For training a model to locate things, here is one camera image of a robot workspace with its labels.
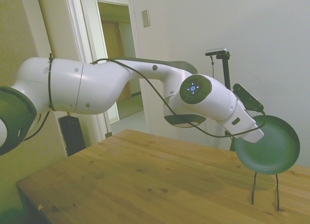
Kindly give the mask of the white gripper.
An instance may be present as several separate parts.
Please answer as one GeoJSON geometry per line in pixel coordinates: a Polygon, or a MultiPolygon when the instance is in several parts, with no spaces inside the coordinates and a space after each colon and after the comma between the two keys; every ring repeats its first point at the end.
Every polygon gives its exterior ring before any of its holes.
{"type": "Polygon", "coordinates": [[[256,143],[264,136],[264,133],[260,129],[254,130],[258,127],[256,121],[248,114],[241,101],[237,101],[236,114],[240,119],[236,124],[237,133],[248,131],[247,133],[240,135],[243,140],[250,143],[256,143]]]}

